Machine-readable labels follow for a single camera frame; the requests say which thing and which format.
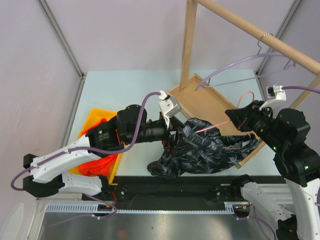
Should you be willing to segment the dark patterned shorts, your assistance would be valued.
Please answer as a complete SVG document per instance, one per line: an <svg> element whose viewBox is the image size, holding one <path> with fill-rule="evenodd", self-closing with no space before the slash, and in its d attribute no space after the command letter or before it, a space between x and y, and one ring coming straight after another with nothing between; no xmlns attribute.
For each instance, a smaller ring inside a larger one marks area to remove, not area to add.
<svg viewBox="0 0 320 240"><path fill-rule="evenodd" d="M147 165L148 172L167 180L173 180L184 173L215 174L235 166L260 144L253 133L222 135L217 127L197 133L210 125L208 121L196 117L188 119L182 133L183 139L192 149L177 150L176 154L165 149L158 160Z"/></svg>

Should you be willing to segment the pink wire hanger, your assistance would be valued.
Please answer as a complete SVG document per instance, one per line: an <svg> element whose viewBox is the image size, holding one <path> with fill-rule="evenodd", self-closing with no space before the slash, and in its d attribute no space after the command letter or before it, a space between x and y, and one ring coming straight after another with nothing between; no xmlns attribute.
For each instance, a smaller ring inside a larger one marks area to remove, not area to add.
<svg viewBox="0 0 320 240"><path fill-rule="evenodd" d="M240 96L236 108L239 108L240 103L241 103L243 97L244 97L245 95L247 95L247 94L252 94L252 100L255 99L255 93L254 93L253 91L246 91L246 92L244 92L244 93ZM195 133L196 133L196 134L199 134L199 133L202 133L202 132L211 130L211 129L213 129L213 128L217 128L217 127L219 127L219 126L225 125L225 124L230 123L230 122L231 122L231 120L227 120L227 121L225 121L225 122L221 122L221 123L218 123L218 124L216 124L216 125L211 125L211 126L209 126L209 127L206 127L206 128L200 129L200 130L197 130ZM246 134L246 135L249 137L249 139L251 140L251 133L245 132L245 134ZM230 148L227 148L227 149L228 149L229 151L232 151L232 150L240 150L241 148L239 148L239 147L230 147Z"/></svg>

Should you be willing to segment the lilac wire hanger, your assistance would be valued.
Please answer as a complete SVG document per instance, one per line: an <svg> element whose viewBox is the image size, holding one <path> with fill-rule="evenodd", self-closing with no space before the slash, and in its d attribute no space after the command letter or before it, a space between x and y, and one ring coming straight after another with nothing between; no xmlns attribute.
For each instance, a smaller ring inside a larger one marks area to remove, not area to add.
<svg viewBox="0 0 320 240"><path fill-rule="evenodd" d="M283 71L286 71L288 70L289 68L293 67L295 68L297 63L294 62L293 60L289 59L288 57L286 57L285 55L283 55L282 53L279 53L279 52L266 52L266 53L261 53L261 50L262 50L262 47L260 46L260 42L266 38L267 36L274 36L273 34L271 33L265 33L262 37L260 37L260 39L257 41L257 46L259 47L259 50L256 54L254 55L249 55L247 57L244 57L242 59L239 59L239 60L236 60L220 69L217 69L215 70L214 72L212 72L211 74L209 74L208 76L206 76L203 80L200 81L200 83L197 84L197 86L195 87L195 91L197 91L198 89L200 88L213 88L214 86L210 84L211 82L211 79L213 77L215 77L216 75L232 68L232 67L235 67L235 66L238 66L242 63L245 63L245 62L248 62L248 61L251 61L251 60L255 60L255 59L259 59L259 58L266 58L266 57L285 57L288 59L287 63L285 64L285 66L283 67L283 70L280 70L280 71L276 71L276 72L273 72L271 74L276 74L276 73L280 73L280 72L283 72Z"/></svg>

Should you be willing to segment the orange shorts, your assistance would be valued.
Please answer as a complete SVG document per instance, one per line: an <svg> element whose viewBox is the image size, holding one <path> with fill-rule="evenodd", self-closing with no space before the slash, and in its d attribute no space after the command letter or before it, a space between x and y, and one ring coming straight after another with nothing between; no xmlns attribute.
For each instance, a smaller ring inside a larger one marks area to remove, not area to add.
<svg viewBox="0 0 320 240"><path fill-rule="evenodd" d="M110 167L116 162L117 157L117 154L109 155L98 160L80 164L77 169L84 176L103 175L110 177Z"/></svg>

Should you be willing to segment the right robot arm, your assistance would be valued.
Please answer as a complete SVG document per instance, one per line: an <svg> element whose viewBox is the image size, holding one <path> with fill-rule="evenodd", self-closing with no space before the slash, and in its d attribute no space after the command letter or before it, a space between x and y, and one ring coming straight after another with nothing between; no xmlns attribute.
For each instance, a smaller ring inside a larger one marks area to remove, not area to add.
<svg viewBox="0 0 320 240"><path fill-rule="evenodd" d="M261 190L248 175L232 181L240 195L253 204L273 227L277 240L318 240L320 238L320 156L305 144L311 127L303 112L283 108L272 118L272 108L254 100L243 108L227 109L235 128L254 132L275 155L273 161L292 197L294 212L286 210Z"/></svg>

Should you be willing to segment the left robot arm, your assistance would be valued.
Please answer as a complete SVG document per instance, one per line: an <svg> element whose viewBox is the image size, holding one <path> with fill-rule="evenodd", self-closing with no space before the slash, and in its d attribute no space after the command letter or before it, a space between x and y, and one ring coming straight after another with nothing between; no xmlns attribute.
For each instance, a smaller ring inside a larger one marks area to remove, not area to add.
<svg viewBox="0 0 320 240"><path fill-rule="evenodd" d="M147 111L140 105L129 105L108 121L88 130L72 144L44 156L27 154L23 167L30 173L23 178L22 189L36 198L58 193L80 193L97 196L110 190L108 178L70 173L81 164L122 154L133 144L160 141L173 157L195 150L185 137L184 124L175 113L161 112L156 121L147 120Z"/></svg>

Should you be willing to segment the yellow plastic bin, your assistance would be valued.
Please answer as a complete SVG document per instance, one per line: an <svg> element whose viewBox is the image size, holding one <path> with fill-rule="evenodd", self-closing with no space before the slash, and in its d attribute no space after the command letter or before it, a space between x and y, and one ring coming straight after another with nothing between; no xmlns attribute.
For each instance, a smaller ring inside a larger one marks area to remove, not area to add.
<svg viewBox="0 0 320 240"><path fill-rule="evenodd" d="M93 145L94 148L106 148L110 147L112 144L116 146L119 145L118 140L107 140L108 137L114 137L115 134L111 134L109 130L104 130L103 127L107 125L107 122L110 121L113 117L116 116L116 112L93 108L90 113L88 114L87 119L84 122L84 125L80 131L79 137L88 135L90 138L90 143ZM114 185L114 178L117 173L118 165L120 163L121 154L117 154L118 157L116 162L111 165L109 168L110 177L107 177L108 183L110 185ZM98 154L99 157L104 158L107 157L101 153ZM76 175L81 175L78 171L78 166L71 168L68 172Z"/></svg>

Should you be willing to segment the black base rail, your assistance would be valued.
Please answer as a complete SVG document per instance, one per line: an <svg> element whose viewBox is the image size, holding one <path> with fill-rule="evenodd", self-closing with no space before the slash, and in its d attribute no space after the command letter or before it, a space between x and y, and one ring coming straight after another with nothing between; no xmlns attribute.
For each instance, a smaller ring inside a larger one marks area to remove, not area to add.
<svg viewBox="0 0 320 240"><path fill-rule="evenodd" d="M117 176L115 183L102 187L94 194L99 200L117 200L118 203L135 197L204 198L213 202L242 202L243 184L227 176L180 176L163 179L155 176Z"/></svg>

